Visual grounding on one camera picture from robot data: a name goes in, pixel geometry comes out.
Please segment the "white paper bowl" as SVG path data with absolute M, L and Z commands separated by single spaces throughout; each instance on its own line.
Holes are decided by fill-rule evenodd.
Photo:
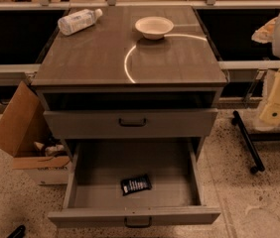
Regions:
M 173 28 L 173 22 L 163 17 L 145 17 L 135 23 L 135 29 L 148 40 L 163 39 Z

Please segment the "black wheeled base leg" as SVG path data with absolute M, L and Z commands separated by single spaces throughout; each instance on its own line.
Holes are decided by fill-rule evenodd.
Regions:
M 248 148 L 248 150 L 251 154 L 251 157 L 254 161 L 254 166 L 250 168 L 250 172 L 253 175 L 257 174 L 258 172 L 264 172 L 265 167 L 264 167 L 264 165 L 263 165 L 263 163 L 262 163 L 262 161 L 259 157 L 259 154 L 257 153 L 257 150 L 256 150 L 255 146 L 253 145 L 253 143 L 250 139 L 250 136 L 247 132 L 247 129 L 246 129 L 239 113 L 236 110 L 234 110 L 232 112 L 232 114 L 233 114 L 233 118 L 231 120 L 231 124 L 238 126 L 239 131 L 240 131 L 240 133 L 241 133 L 241 135 L 242 135 L 242 137 L 243 137 L 243 139 L 246 143 L 246 146 L 247 146 L 247 148 Z

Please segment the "open cardboard box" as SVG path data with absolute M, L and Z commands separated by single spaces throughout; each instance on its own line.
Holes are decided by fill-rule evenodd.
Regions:
M 12 157 L 12 169 L 36 184 L 66 184 L 70 158 L 43 116 L 38 96 L 24 83 L 17 87 L 0 119 L 0 149 Z

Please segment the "closed grey upper drawer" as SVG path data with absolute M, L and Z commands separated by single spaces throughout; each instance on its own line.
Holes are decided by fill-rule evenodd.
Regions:
M 55 138 L 173 138 L 208 136 L 217 115 L 212 109 L 45 111 Z M 144 127 L 121 127 L 118 119 L 147 119 Z

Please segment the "open grey middle drawer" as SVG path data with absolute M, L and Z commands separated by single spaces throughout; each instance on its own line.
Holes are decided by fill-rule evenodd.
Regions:
M 123 195 L 121 181 L 147 175 L 150 190 Z M 49 219 L 60 228 L 124 226 L 125 217 L 152 225 L 212 224 L 194 149 L 186 139 L 84 141 L 76 146 L 63 208 Z

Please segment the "grey drawer cabinet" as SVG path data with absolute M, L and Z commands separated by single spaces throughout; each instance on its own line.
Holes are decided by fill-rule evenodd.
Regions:
M 135 29 L 145 17 L 167 18 L 174 28 L 148 40 Z M 126 6 L 107 7 L 95 26 L 57 36 L 33 85 L 45 111 L 111 111 L 216 109 L 225 83 L 193 8 Z M 72 161 L 84 141 L 186 139 L 198 161 L 206 137 L 59 140 Z

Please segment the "clear plastic water bottle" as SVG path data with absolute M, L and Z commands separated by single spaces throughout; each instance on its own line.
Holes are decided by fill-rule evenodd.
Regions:
M 58 26 L 64 35 L 69 36 L 94 25 L 102 15 L 101 9 L 83 9 L 60 18 Z

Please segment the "dark blueberry rxbar wrapper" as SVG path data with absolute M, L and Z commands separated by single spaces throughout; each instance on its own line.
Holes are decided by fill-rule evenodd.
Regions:
M 152 184 L 147 175 L 123 179 L 120 184 L 123 195 L 128 195 L 143 190 L 150 190 L 152 188 Z

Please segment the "black object on floor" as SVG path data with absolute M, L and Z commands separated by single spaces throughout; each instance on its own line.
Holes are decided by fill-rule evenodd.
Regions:
M 24 225 L 18 226 L 7 238 L 23 238 L 25 235 L 26 227 Z

